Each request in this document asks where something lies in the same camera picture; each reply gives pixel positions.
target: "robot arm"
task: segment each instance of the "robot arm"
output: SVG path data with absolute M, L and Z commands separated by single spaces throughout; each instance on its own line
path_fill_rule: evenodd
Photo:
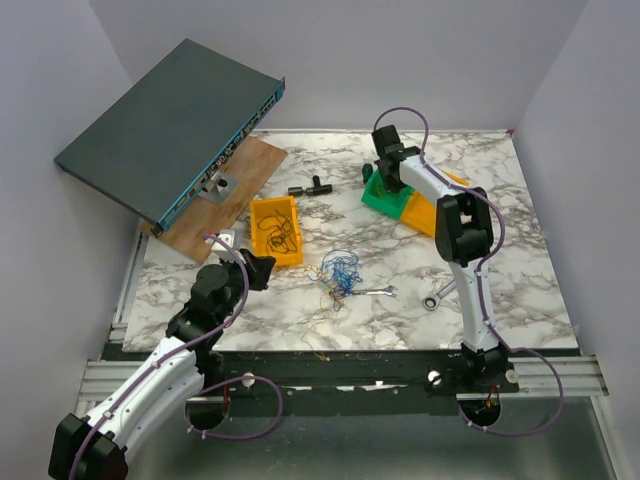
M 254 257 L 247 250 L 240 250 L 240 258 L 246 265 L 249 289 L 266 289 L 275 259 Z M 85 417 L 69 414 L 60 422 L 49 475 L 68 480 L 76 454 L 89 438 L 75 480 L 125 479 L 128 465 L 145 440 L 203 387 L 224 380 L 211 349 L 243 291 L 238 264 L 223 261 L 203 267 L 189 302 L 171 319 L 166 338 L 142 366 Z M 208 332 L 212 335 L 195 341 Z
M 385 188 L 398 192 L 408 185 L 436 205 L 436 246 L 457 284 L 463 318 L 463 354 L 473 373 L 488 375 L 504 369 L 506 349 L 488 327 L 495 325 L 488 262 L 478 270 L 493 243 L 488 206 L 471 193 L 452 188 L 443 172 L 425 165 L 417 147 L 405 148 L 393 125 L 377 129 L 372 137 Z M 481 189 L 475 191 L 485 195 Z

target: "yellow bin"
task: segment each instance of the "yellow bin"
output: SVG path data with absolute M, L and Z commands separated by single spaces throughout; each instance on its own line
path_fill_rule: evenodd
M 468 186 L 464 178 L 457 177 L 453 173 L 444 172 L 453 181 L 461 185 Z M 436 207 L 420 195 L 417 191 L 413 191 L 409 197 L 407 205 L 400 215 L 400 221 L 415 228 L 419 232 L 426 233 L 432 238 L 436 236 Z
M 252 200 L 249 212 L 254 255 L 274 257 L 276 267 L 303 262 L 302 235 L 293 197 Z

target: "metal bracket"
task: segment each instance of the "metal bracket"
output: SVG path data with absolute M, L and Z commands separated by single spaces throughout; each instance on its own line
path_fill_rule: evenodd
M 237 178 L 226 173 L 216 172 L 199 195 L 216 205 L 222 205 L 238 185 L 240 185 L 240 181 Z

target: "marble surface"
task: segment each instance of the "marble surface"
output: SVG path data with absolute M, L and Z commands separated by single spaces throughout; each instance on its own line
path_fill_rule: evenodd
M 449 281 L 451 272 L 432 239 L 365 206 L 361 168 L 375 158 L 370 136 L 358 132 L 261 132 L 289 152 L 260 193 L 286 194 L 313 175 L 334 193 L 296 199 L 305 263 L 274 271 L 265 292 L 251 292 L 246 308 L 225 331 L 221 349 L 431 349 L 457 348 L 462 317 L 457 294 L 437 311 L 421 299 Z M 405 133 L 405 145 L 422 135 Z M 441 133 L 429 137 L 428 157 L 440 168 L 480 185 L 507 222 L 506 243 L 491 261 L 490 285 L 498 329 L 512 346 L 575 347 L 576 340 L 538 226 L 511 138 L 504 132 Z M 250 246 L 248 211 L 235 227 Z M 321 284 L 309 279 L 334 248 L 360 256 L 361 288 L 397 287 L 397 297 L 350 297 L 335 312 Z M 217 260 L 209 257 L 208 262 Z M 188 300 L 200 267 L 150 239 L 128 318 L 126 351 L 150 351 L 168 320 Z

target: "cable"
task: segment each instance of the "cable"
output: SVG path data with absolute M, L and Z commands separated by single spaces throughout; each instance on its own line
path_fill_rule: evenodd
M 187 343 L 185 343 L 183 345 L 180 345 L 179 347 L 176 347 L 173 350 L 169 351 L 168 353 L 164 354 L 163 356 L 161 356 L 155 362 L 154 365 L 152 365 L 149 368 L 147 368 L 146 370 L 144 370 L 140 374 L 139 377 L 137 377 L 133 382 L 131 382 L 131 385 L 129 385 L 129 387 L 124 392 L 122 392 L 122 395 L 120 395 L 120 397 L 118 397 L 116 399 L 116 401 L 111 404 L 111 406 L 98 419 L 98 421 L 91 428 L 91 430 L 89 430 L 89 433 L 84 438 L 82 444 L 80 445 L 80 448 L 76 452 L 75 458 L 73 460 L 73 464 L 71 465 L 71 471 L 69 473 L 69 480 L 75 480 L 76 474 L 78 472 L 78 467 L 80 466 L 80 459 L 84 455 L 84 452 L 87 450 L 87 447 L 89 446 L 89 443 L 91 442 L 91 439 L 95 436 L 95 434 L 98 432 L 98 430 L 100 430 L 100 427 L 102 427 L 102 425 L 104 425 L 104 423 L 107 421 L 107 416 L 110 417 L 111 415 L 113 415 L 113 413 L 118 409 L 118 407 L 120 407 L 120 405 L 122 405 L 122 403 L 129 397 L 131 392 L 133 392 L 151 374 L 151 372 L 153 372 L 154 370 L 159 368 L 164 362 L 166 362 L 169 358 L 174 356 L 176 353 L 181 352 L 183 350 L 186 350 L 186 349 L 188 349 L 190 347 L 193 347 L 194 345 L 197 345 L 198 343 L 200 343 L 200 342 L 202 342 L 204 340 L 207 340 L 208 338 L 211 338 L 216 333 L 218 333 L 220 330 L 225 329 L 228 326 L 230 326 L 231 324 L 233 324 L 234 320 L 236 318 L 238 318 L 238 315 L 240 315 L 240 312 L 244 308 L 244 305 L 247 303 L 247 297 L 249 296 L 249 275 L 247 274 L 247 269 L 244 266 L 244 262 L 238 256 L 238 254 L 233 250 L 233 248 L 231 248 L 225 242 L 220 240 L 217 236 L 211 235 L 211 234 L 206 234 L 206 235 L 204 235 L 204 237 L 205 238 L 211 238 L 211 239 L 213 239 L 213 241 L 218 242 L 220 245 L 222 245 L 222 247 L 224 247 L 225 250 L 227 250 L 231 254 L 233 259 L 236 261 L 236 263 L 240 267 L 240 271 L 242 272 L 242 279 L 244 281 L 244 290 L 242 292 L 242 297 L 240 299 L 240 304 L 233 311 L 231 316 L 229 318 L 227 318 L 227 320 L 225 320 L 221 325 L 217 326 L 216 328 L 214 328 L 210 332 L 207 332 L 207 333 L 205 333 L 204 335 L 201 335 L 198 338 L 194 338 L 193 340 L 191 340 L 191 341 L 189 341 L 189 342 L 187 342 Z
M 564 388 L 562 386 L 562 379 L 560 378 L 560 375 L 558 374 L 558 371 L 555 369 L 555 367 L 552 365 L 552 363 L 546 357 L 544 357 L 543 355 L 541 355 L 540 353 L 536 352 L 535 350 L 533 350 L 531 348 L 527 348 L 527 347 L 511 348 L 509 346 L 509 344 L 504 340 L 502 335 L 500 335 L 500 333 L 498 333 L 496 328 L 493 325 L 491 325 L 491 322 L 489 320 L 489 313 L 487 311 L 487 306 L 486 306 L 485 301 L 484 301 L 484 292 L 483 292 L 483 289 L 482 289 L 482 281 L 480 279 L 481 274 L 482 274 L 482 266 L 487 261 L 489 261 L 489 259 L 492 258 L 496 253 L 498 253 L 498 251 L 504 245 L 504 239 L 505 239 L 505 236 L 506 236 L 506 225 L 505 225 L 504 216 L 500 213 L 500 210 L 498 209 L 498 207 L 491 200 L 489 200 L 487 197 L 481 195 L 480 193 L 476 192 L 475 190 L 463 187 L 462 185 L 459 185 L 459 184 L 457 184 L 455 182 L 451 182 L 446 175 L 441 173 L 437 168 L 432 167 L 429 164 L 429 162 L 427 162 L 427 160 L 425 158 L 425 155 L 426 155 L 425 147 L 427 145 L 427 139 L 429 137 L 429 122 L 427 121 L 426 117 L 421 112 L 416 110 L 415 108 L 411 108 L 411 107 L 394 107 L 394 108 L 390 108 L 389 110 L 386 110 L 386 111 L 382 112 L 380 114 L 380 116 L 376 119 L 376 121 L 375 121 L 375 123 L 373 125 L 373 130 L 374 131 L 377 130 L 378 124 L 380 123 L 380 120 L 382 120 L 383 117 L 385 117 L 386 115 L 388 115 L 391 112 L 400 111 L 400 110 L 414 113 L 415 115 L 417 115 L 420 118 L 420 120 L 422 120 L 422 123 L 424 125 L 424 137 L 422 139 L 422 145 L 420 146 L 420 153 L 419 153 L 419 155 L 420 155 L 420 163 L 422 163 L 422 166 L 425 169 L 427 169 L 429 171 L 429 173 L 431 173 L 438 180 L 440 180 L 440 182 L 442 182 L 443 184 L 445 184 L 449 188 L 452 188 L 454 190 L 458 190 L 458 191 L 461 191 L 461 192 L 468 193 L 469 195 L 473 195 L 474 197 L 482 200 L 493 211 L 493 213 L 495 214 L 495 216 L 498 219 L 498 223 L 500 224 L 500 236 L 498 238 L 498 242 L 496 243 L 496 246 L 493 248 L 493 250 L 489 251 L 489 253 L 487 255 L 485 255 L 478 262 L 478 265 L 476 266 L 476 270 L 475 270 L 475 274 L 479 278 L 479 280 L 478 280 L 478 295 L 480 297 L 480 310 L 482 311 L 482 321 L 487 326 L 487 328 L 492 333 L 492 335 L 495 336 L 495 338 L 498 340 L 498 342 L 502 343 L 505 346 L 507 351 L 509 351 L 510 353 L 526 352 L 526 353 L 529 353 L 530 355 L 533 355 L 533 356 L 539 358 L 542 362 L 545 363 L 545 365 L 547 365 L 549 367 L 549 369 L 551 370 L 551 373 L 553 373 L 553 376 L 556 379 L 556 382 L 558 383 L 559 400 L 558 400 L 558 408 L 556 409 L 555 414 L 547 422 L 545 422 L 544 424 L 540 425 L 539 427 L 530 429 L 530 430 L 525 430 L 525 431 L 522 431 L 522 432 L 508 432 L 508 431 L 502 431 L 502 430 L 495 430 L 495 429 L 491 429 L 491 428 L 487 428 L 487 427 L 481 427 L 480 425 L 477 425 L 477 424 L 473 423 L 471 420 L 469 420 L 469 418 L 465 415 L 465 413 L 462 411 L 461 408 L 459 409 L 460 415 L 467 422 L 467 425 L 469 427 L 474 428 L 474 429 L 479 430 L 479 431 L 482 431 L 482 432 L 490 433 L 490 434 L 493 434 L 493 435 L 498 435 L 498 436 L 503 436 L 503 437 L 523 437 L 523 436 L 534 435 L 536 433 L 540 433 L 540 432 L 548 429 L 549 427 L 551 427 L 553 424 L 556 423 L 556 421 L 560 417 L 562 409 L 564 408 L 565 398 L 564 398 Z
M 271 223 L 271 225 L 264 226 L 264 222 Z M 296 253 L 298 251 L 295 240 L 291 238 L 293 233 L 291 217 L 286 217 L 276 210 L 275 215 L 263 217 L 257 226 L 260 230 L 269 231 L 266 242 L 267 250 L 281 254 Z
M 335 284 L 332 292 L 336 297 L 346 297 L 351 294 L 353 287 L 362 282 L 358 274 L 360 259 L 351 250 L 334 249 L 329 251 L 322 259 L 320 271 Z
M 253 440 L 255 438 L 259 438 L 262 437 L 264 435 L 266 435 L 267 433 L 271 432 L 274 428 L 276 428 L 278 426 L 278 423 L 280 422 L 280 418 L 282 417 L 282 410 L 284 409 L 284 402 L 282 400 L 282 393 L 280 393 L 280 389 L 278 388 L 278 386 L 273 383 L 273 381 L 269 380 L 266 377 L 260 377 L 258 375 L 245 375 L 242 377 L 235 377 L 235 378 L 230 378 L 229 380 L 225 380 L 224 382 L 220 382 L 217 383 L 211 387 L 207 387 L 204 390 L 202 390 L 200 393 L 198 393 L 198 395 L 204 395 L 205 393 L 209 393 L 213 390 L 216 390 L 220 387 L 224 387 L 226 385 L 230 385 L 232 383 L 236 383 L 236 382 L 241 382 L 243 380 L 258 380 L 259 382 L 264 382 L 267 385 L 269 385 L 275 392 L 276 392 L 276 396 L 278 397 L 278 412 L 276 413 L 276 416 L 273 418 L 273 420 L 271 421 L 271 423 L 265 427 L 264 429 L 255 432 L 255 433 L 249 433 L 246 435 L 227 435 L 225 433 L 214 433 L 214 432 L 208 432 L 206 430 L 198 430 L 197 428 L 195 428 L 193 425 L 191 425 L 191 418 L 189 416 L 189 413 L 187 412 L 187 421 L 189 422 L 189 430 L 188 432 L 195 432 L 198 433 L 200 435 L 204 437 L 209 437 L 209 438 L 219 438 L 222 440 Z

